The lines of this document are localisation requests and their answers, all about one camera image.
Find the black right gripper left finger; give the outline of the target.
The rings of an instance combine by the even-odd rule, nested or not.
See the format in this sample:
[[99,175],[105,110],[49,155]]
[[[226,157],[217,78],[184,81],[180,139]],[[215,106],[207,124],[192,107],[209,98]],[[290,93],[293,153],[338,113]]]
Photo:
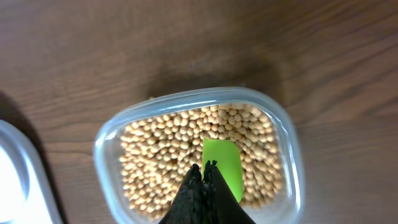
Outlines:
[[193,164],[183,179],[168,212],[159,224],[202,224],[203,182],[200,167]]

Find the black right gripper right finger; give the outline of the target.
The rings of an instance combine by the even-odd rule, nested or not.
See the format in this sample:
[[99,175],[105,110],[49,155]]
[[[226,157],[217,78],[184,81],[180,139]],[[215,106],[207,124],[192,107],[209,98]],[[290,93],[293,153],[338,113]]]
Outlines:
[[205,164],[203,218],[208,224],[255,224],[228,187],[215,160]]

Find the green plastic measuring scoop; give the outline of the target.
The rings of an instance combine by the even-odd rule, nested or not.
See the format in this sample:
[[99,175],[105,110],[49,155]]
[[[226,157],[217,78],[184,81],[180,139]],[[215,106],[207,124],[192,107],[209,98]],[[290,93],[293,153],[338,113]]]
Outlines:
[[237,202],[243,198],[243,167],[241,165],[241,155],[239,148],[234,142],[227,139],[208,139],[203,141],[202,167],[204,173],[205,165],[208,161],[216,161],[216,166],[221,172],[230,191]]

